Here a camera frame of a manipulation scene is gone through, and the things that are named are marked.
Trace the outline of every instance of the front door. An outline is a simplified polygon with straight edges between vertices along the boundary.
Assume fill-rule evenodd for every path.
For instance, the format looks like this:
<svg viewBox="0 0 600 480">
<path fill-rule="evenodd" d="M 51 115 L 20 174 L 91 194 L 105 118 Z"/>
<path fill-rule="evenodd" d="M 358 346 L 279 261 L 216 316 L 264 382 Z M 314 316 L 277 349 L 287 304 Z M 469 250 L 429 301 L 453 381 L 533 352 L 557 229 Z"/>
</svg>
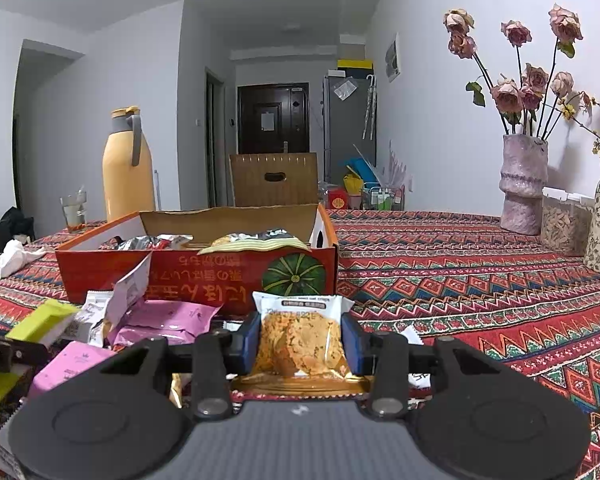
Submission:
<svg viewBox="0 0 600 480">
<path fill-rule="evenodd" d="M 238 87 L 240 153 L 309 151 L 309 83 Z"/>
</svg>

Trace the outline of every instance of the green pumpkin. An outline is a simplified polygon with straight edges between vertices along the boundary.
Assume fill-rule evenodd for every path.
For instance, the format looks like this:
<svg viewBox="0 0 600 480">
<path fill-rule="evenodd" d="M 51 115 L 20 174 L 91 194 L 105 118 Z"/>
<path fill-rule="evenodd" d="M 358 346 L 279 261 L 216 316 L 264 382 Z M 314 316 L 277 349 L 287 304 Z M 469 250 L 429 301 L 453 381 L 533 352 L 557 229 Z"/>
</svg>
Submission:
<svg viewBox="0 0 600 480">
<path fill-rule="evenodd" d="M 262 275 L 262 290 L 278 296 L 323 294 L 324 266 L 306 253 L 291 253 L 269 264 Z"/>
</svg>

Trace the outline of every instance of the thermos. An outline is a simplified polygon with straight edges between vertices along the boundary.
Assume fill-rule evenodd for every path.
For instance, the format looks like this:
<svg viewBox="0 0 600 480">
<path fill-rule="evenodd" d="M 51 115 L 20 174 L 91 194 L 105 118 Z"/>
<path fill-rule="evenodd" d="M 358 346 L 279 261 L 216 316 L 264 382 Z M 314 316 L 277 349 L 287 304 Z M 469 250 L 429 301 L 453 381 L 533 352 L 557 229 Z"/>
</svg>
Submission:
<svg viewBox="0 0 600 480">
<path fill-rule="evenodd" d="M 154 211 L 151 152 L 142 134 L 140 108 L 111 113 L 112 133 L 102 157 L 102 179 L 107 221 L 136 211 Z"/>
</svg>

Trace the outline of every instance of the gray refrigerator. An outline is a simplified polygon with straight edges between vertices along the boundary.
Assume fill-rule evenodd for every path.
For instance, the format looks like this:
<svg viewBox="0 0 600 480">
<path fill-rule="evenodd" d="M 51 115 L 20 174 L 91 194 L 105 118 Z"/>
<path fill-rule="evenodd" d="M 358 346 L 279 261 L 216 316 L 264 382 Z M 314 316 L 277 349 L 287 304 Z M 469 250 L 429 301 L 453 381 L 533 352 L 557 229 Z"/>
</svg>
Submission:
<svg viewBox="0 0 600 480">
<path fill-rule="evenodd" d="M 371 164 L 376 164 L 376 132 L 373 136 L 365 128 L 366 98 L 371 81 L 354 79 L 358 86 L 352 94 L 341 100 L 334 90 L 346 78 L 327 76 L 322 86 L 324 102 L 324 180 L 331 184 L 343 185 L 343 177 L 348 173 L 345 166 L 348 160 L 359 157 L 354 144 Z"/>
</svg>

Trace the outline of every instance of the pink vase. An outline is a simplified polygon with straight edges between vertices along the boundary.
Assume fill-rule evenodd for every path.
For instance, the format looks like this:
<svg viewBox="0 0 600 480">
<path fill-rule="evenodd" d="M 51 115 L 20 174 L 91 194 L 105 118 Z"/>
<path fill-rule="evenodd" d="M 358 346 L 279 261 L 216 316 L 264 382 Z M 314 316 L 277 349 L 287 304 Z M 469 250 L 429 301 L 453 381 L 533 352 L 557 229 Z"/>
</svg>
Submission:
<svg viewBox="0 0 600 480">
<path fill-rule="evenodd" d="M 503 139 L 500 189 L 505 195 L 500 227 L 521 235 L 537 235 L 549 147 L 545 140 L 528 135 L 505 135 Z"/>
</svg>

